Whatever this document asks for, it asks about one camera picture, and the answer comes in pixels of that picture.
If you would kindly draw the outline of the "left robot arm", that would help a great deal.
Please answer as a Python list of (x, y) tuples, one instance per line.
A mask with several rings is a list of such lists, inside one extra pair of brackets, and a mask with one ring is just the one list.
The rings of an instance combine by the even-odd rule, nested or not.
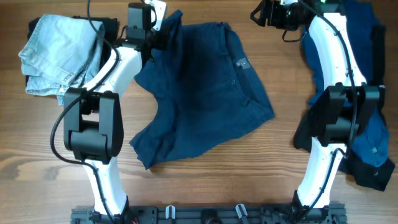
[(72, 223), (134, 223), (117, 162), (124, 141), (120, 99), (152, 59), (152, 49), (165, 48), (166, 12), (164, 1), (130, 3), (129, 22), (109, 44), (109, 59), (91, 81), (65, 94), (64, 145), (75, 157), (72, 162), (85, 168), (95, 197), (93, 207), (72, 211)]

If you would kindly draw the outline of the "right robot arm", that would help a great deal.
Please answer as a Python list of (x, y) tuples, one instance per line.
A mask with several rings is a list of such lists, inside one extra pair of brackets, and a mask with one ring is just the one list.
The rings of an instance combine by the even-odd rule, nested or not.
[(316, 221), (329, 210), (336, 172), (351, 157), (354, 139), (379, 101), (379, 89), (369, 86), (357, 67), (342, 1), (261, 1), (250, 18), (286, 32), (306, 25), (317, 50), (324, 90), (294, 136), (296, 148), (310, 144), (310, 158), (290, 213), (297, 221)]

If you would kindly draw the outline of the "navy blue shorts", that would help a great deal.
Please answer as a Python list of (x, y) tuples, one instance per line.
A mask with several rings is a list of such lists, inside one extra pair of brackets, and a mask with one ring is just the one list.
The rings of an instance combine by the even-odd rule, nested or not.
[(266, 90), (237, 33), (225, 22), (185, 25), (175, 11), (169, 39), (135, 81), (157, 102), (154, 119), (130, 141), (146, 169), (198, 157), (274, 118)]

